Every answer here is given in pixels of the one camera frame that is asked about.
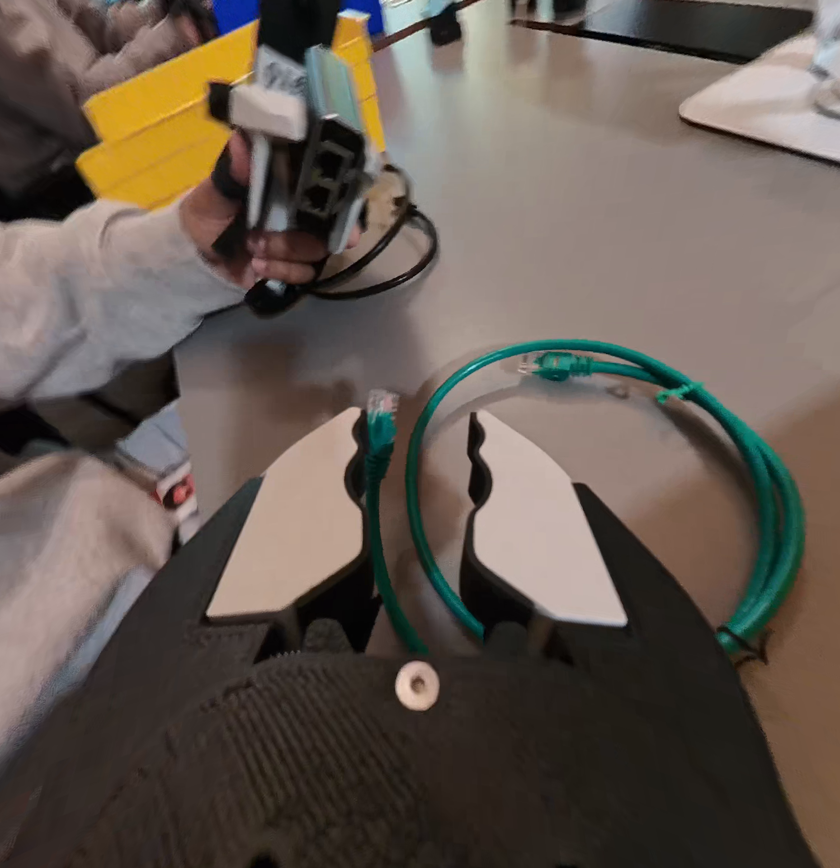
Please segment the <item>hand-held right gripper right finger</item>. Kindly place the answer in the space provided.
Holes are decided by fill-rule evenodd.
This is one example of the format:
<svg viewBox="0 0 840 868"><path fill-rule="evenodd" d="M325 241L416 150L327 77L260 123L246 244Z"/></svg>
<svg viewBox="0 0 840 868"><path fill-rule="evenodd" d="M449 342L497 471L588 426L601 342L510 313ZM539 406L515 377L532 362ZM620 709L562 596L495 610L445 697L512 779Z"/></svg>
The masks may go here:
<svg viewBox="0 0 840 868"><path fill-rule="evenodd" d="M487 410L469 418L471 510L458 594L486 644L503 624L541 645L561 624L629 625L571 476L540 446Z"/></svg>

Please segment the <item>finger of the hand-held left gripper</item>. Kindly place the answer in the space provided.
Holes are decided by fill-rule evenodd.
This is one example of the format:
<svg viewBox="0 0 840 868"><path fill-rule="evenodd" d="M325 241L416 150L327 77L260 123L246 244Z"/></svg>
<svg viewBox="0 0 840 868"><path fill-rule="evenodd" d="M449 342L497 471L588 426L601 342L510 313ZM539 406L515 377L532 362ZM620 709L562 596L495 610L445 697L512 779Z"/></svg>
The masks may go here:
<svg viewBox="0 0 840 868"><path fill-rule="evenodd" d="M289 142L252 134L245 224L249 230L286 231L291 224Z"/></svg>
<svg viewBox="0 0 840 868"><path fill-rule="evenodd" d="M360 103L354 89L352 73L347 64L331 50L315 48L308 50L306 54L306 70L308 73L308 134L314 115L338 114L362 132L366 139L367 157L360 197L356 205L357 219L352 223L351 234L353 227L358 223L364 197L382 172L382 157L366 131Z"/></svg>

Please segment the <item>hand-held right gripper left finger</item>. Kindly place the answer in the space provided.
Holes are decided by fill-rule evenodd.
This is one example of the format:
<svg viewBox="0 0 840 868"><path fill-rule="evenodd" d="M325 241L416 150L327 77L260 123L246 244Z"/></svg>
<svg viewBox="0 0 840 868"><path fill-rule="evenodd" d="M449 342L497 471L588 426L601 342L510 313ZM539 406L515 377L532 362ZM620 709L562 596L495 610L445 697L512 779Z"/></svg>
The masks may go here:
<svg viewBox="0 0 840 868"><path fill-rule="evenodd" d="M349 407L263 473L205 611L212 624L268 624L294 650L319 620L363 652L380 598L363 504L366 412Z"/></svg>

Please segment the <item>yellow plastic bin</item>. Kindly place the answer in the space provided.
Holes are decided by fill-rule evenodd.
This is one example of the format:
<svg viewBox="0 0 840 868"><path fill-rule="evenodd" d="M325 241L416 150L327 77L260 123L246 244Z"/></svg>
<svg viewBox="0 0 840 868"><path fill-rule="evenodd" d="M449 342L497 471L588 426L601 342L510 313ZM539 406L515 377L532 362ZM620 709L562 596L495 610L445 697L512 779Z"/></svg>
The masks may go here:
<svg viewBox="0 0 840 868"><path fill-rule="evenodd" d="M229 137L209 114L208 84L245 81L256 39L251 20L89 99L100 141L76 168L94 198L161 208L208 176Z"/></svg>

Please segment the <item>person's left forearm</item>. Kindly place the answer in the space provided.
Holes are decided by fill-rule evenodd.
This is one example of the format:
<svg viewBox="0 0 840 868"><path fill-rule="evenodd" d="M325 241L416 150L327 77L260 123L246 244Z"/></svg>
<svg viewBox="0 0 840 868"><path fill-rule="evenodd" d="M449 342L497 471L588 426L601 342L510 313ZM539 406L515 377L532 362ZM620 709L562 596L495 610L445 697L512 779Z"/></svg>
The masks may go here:
<svg viewBox="0 0 840 868"><path fill-rule="evenodd" d="M0 405L91 392L243 295L205 262L177 202L0 222Z"/></svg>

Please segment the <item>grey desk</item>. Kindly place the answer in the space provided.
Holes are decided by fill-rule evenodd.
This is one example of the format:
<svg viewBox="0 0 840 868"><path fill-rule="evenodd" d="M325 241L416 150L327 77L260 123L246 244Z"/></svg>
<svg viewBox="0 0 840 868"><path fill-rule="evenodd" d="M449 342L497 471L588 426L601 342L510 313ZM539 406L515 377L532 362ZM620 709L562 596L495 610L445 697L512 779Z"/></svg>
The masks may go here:
<svg viewBox="0 0 840 868"><path fill-rule="evenodd" d="M773 446L805 504L796 587L769 663L740 669L817 859L840 866L840 169L683 124L711 61L510 26L507 2L374 57L394 162L436 223L409 288L234 310L177 352L202 515L373 388L401 396L383 490L402 605L436 652L469 653L427 585L404 450L449 374L538 339L632 348L703 383Z"/></svg>

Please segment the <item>person's left hand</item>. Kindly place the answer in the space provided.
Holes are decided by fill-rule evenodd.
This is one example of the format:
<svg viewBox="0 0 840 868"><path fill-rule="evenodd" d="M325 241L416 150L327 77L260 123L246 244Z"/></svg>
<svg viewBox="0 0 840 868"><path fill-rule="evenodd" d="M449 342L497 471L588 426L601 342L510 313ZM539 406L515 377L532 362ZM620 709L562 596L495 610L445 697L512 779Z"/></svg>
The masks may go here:
<svg viewBox="0 0 840 868"><path fill-rule="evenodd" d="M262 280L304 285L315 280L326 244L299 231L249 230L229 249L218 249L219 237L237 221L238 199L223 195L211 176L201 180L179 203L179 220L187 237L208 265L243 291Z"/></svg>

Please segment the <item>blue plastic bin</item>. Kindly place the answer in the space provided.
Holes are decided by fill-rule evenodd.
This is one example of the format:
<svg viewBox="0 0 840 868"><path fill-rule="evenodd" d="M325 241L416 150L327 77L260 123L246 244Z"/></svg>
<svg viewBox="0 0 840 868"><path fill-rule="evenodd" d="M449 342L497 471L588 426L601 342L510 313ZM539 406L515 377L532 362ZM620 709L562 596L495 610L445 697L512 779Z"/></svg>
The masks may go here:
<svg viewBox="0 0 840 868"><path fill-rule="evenodd" d="M226 34L251 23L259 16L259 1L212 1L212 12L221 34ZM349 9L369 16L368 31L371 37L384 33L382 3L380 1L340 1L341 11Z"/></svg>

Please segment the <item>black twist tie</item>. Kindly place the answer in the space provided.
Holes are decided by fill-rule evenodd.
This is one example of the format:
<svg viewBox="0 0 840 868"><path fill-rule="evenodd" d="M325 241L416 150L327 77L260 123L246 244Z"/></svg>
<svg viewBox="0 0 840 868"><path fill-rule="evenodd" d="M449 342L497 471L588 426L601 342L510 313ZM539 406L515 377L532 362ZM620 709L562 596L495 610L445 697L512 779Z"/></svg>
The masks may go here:
<svg viewBox="0 0 840 868"><path fill-rule="evenodd" d="M773 631L770 628L762 631L756 638L748 640L730 630L728 626L723 625L717 629L716 636L719 643L726 649L734 669L739 670L751 663L757 663L764 667L770 664L767 650L769 641L773 636Z"/></svg>

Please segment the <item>person's body in grey sweatshirt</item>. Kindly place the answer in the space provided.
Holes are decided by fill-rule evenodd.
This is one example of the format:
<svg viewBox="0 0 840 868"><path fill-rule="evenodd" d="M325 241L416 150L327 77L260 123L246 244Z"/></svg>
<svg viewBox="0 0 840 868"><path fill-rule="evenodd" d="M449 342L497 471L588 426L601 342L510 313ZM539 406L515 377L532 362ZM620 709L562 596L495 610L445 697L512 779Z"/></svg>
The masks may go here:
<svg viewBox="0 0 840 868"><path fill-rule="evenodd" d="M0 476L0 771L84 680L174 538L161 505L87 455Z"/></svg>

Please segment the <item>black mat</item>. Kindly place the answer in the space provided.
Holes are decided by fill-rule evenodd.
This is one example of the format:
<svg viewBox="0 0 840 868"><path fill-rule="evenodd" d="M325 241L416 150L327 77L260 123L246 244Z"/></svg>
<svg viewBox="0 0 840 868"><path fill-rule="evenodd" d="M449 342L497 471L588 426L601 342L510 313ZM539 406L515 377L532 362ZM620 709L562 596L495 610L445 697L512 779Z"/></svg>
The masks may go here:
<svg viewBox="0 0 840 868"><path fill-rule="evenodd" d="M744 65L809 30L806 8L752 2L511 2L510 25Z"/></svg>

